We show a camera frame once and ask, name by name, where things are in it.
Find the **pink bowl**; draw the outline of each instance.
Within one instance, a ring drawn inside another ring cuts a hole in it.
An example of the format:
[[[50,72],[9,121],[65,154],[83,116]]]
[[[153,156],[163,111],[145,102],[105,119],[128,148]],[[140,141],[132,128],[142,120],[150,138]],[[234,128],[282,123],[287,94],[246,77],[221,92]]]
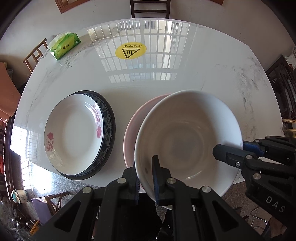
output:
[[[143,120],[145,119],[149,111],[159,101],[161,101],[163,98],[167,97],[168,95],[170,94],[161,95],[153,98],[152,100],[149,100],[144,105],[142,105],[131,118],[126,128],[126,132],[124,134],[124,139],[123,139],[123,156],[124,156],[124,161],[126,163],[127,168],[133,166],[136,139]]]

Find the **white bucket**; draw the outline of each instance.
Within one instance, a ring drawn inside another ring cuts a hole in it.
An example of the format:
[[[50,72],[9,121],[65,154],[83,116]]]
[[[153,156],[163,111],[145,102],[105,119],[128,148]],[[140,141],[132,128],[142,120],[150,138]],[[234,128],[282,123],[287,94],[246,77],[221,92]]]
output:
[[[14,202],[21,204],[29,201],[28,193],[25,190],[13,190],[11,197]]]

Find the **warning triangle symbol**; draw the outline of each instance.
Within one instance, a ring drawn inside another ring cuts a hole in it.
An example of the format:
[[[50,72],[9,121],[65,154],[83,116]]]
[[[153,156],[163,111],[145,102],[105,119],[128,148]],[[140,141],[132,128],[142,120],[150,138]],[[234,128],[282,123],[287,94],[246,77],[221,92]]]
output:
[[[131,57],[134,53],[138,52],[140,49],[122,49],[124,55],[126,56],[126,58]]]

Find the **purple cloth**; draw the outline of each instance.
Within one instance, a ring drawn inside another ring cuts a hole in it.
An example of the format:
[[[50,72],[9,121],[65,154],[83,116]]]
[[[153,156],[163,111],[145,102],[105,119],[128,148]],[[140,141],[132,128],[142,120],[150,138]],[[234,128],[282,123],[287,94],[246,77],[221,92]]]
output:
[[[40,223],[44,225],[52,217],[47,203],[41,202],[34,198],[32,198],[32,203],[34,205]]]

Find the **table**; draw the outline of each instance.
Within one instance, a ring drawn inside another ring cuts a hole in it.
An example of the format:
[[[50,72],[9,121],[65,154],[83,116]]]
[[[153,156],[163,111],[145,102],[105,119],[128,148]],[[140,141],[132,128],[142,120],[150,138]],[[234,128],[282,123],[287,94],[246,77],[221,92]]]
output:
[[[132,115],[148,100],[180,90],[211,93],[236,116],[243,140],[283,136],[279,107],[270,82],[251,49],[217,30],[166,19],[126,19],[77,32],[81,43],[59,61],[44,54],[21,97],[11,149],[58,173],[44,148],[44,129],[53,108],[80,90],[103,95],[116,120],[113,151],[104,167],[83,182],[106,186],[121,177],[123,137]],[[141,42],[144,55],[119,59],[117,47]],[[242,180],[238,175],[236,182]]]

